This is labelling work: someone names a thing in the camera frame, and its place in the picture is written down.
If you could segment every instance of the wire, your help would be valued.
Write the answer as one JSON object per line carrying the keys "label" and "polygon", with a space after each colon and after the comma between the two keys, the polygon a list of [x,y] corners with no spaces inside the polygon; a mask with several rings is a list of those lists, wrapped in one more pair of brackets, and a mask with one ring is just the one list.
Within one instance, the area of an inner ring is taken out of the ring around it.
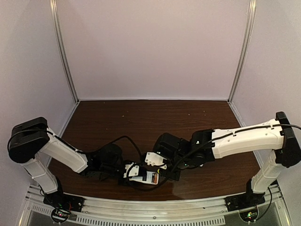
{"label": "wire", "polygon": [[129,140],[129,142],[131,142],[131,144],[134,146],[134,148],[135,148],[136,151],[138,152],[139,157],[140,157],[140,160],[141,160],[141,159],[142,159],[142,153],[141,153],[139,147],[136,145],[136,143],[135,143],[130,137],[128,137],[128,136],[126,136],[126,135],[121,136],[121,137],[119,137],[119,138],[117,138],[117,139],[111,141],[111,142],[108,143],[108,144],[113,144],[113,143],[115,143],[116,141],[119,141],[119,140],[121,140],[121,139],[123,139],[123,138],[126,138],[126,139]]}
{"label": "wire", "polygon": [[268,190],[269,190],[269,194],[270,194],[270,196],[271,196],[271,200],[269,201],[269,205],[268,205],[267,209],[264,211],[264,213],[263,213],[260,217],[258,217],[258,218],[256,219],[256,221],[260,220],[260,219],[268,212],[268,210],[269,210],[269,208],[270,208],[270,206],[271,206],[271,204],[272,204],[273,195],[272,195],[271,189],[270,189],[269,187],[268,187]]}
{"label": "wire", "polygon": [[166,163],[163,163],[162,165],[154,165],[155,167],[163,167],[166,166]]}
{"label": "wire", "polygon": [[[253,129],[264,129],[264,128],[270,128],[270,127],[276,127],[276,126],[289,126],[289,127],[294,127],[294,128],[298,128],[298,129],[301,130],[301,127],[300,127],[300,126],[297,126],[297,125],[292,125],[292,124],[276,124],[276,125],[272,125],[272,126],[271,126],[271,125],[264,125],[264,126],[254,126],[254,127],[244,128],[244,129],[238,129],[238,130],[235,131],[235,134],[240,133],[240,132],[244,132],[244,131],[253,130]],[[213,139],[211,139],[211,140],[209,140],[209,141],[207,141],[207,142],[201,144],[200,146],[198,146],[198,149],[194,149],[194,150],[188,152],[186,155],[184,155],[181,159],[179,159],[179,160],[176,162],[176,164],[174,165],[174,167],[173,167],[172,170],[170,171],[169,175],[168,175],[167,177],[165,177],[165,179],[164,179],[163,181],[161,181],[161,182],[158,183],[157,185],[153,186],[152,188],[149,188],[149,189],[142,189],[142,188],[133,186],[133,184],[131,184],[128,175],[129,175],[129,172],[131,171],[131,169],[132,169],[134,166],[138,165],[138,163],[133,164],[133,165],[129,168],[129,170],[128,170],[128,172],[127,172],[127,177],[126,177],[127,182],[128,182],[129,185],[130,185],[132,188],[134,188],[135,190],[146,191],[146,192],[148,192],[148,191],[153,191],[153,190],[155,190],[155,189],[161,187],[166,181],[169,180],[169,178],[171,177],[171,174],[176,170],[177,166],[178,166],[184,159],[188,158],[189,156],[191,156],[192,154],[194,154],[194,153],[197,152],[200,148],[206,146],[207,144],[209,144],[209,143],[211,143],[211,142],[213,142],[213,141],[215,141],[215,140],[224,139],[224,138],[229,137],[229,136],[232,136],[232,135],[234,135],[234,134],[231,132],[231,133],[225,134],[225,135],[223,135],[223,136],[213,138]]]}
{"label": "wire", "polygon": [[54,136],[56,139],[58,139],[59,141],[61,141],[63,144],[67,145],[69,148],[71,148],[73,151],[80,153],[80,154],[84,154],[84,155],[88,155],[89,153],[77,150],[75,147],[73,147],[71,144],[69,144],[68,142],[66,142],[65,140],[61,139],[58,135]]}
{"label": "wire", "polygon": [[46,193],[44,192],[43,188],[41,187],[41,185],[39,185],[39,187],[41,188],[40,194],[41,194],[41,192],[42,192],[43,194],[41,194],[41,195],[44,196],[44,198],[47,200],[47,202],[49,203],[49,205],[52,206],[53,208],[56,208],[56,207],[52,204],[52,202],[48,199],[48,197],[47,197]]}

